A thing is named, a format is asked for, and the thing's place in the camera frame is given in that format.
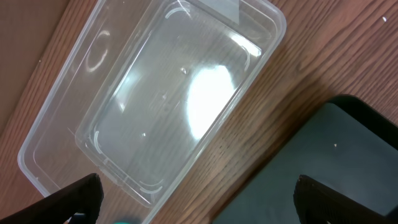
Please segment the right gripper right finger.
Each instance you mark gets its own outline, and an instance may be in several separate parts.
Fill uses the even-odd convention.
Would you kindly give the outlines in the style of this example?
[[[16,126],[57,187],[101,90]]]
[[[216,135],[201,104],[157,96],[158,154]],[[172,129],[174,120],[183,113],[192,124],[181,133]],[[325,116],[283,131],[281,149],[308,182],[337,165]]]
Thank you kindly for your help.
[[[307,175],[299,176],[293,198],[301,224],[397,223],[397,208],[383,216]]]

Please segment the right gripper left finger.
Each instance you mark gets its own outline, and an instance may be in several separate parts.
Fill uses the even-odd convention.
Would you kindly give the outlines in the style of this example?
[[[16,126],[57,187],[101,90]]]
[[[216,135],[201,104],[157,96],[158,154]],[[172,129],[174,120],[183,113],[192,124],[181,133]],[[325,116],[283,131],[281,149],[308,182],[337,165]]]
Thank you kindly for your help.
[[[62,188],[29,207],[1,219],[1,224],[13,223],[89,223],[95,224],[104,193],[98,174],[86,177]]]

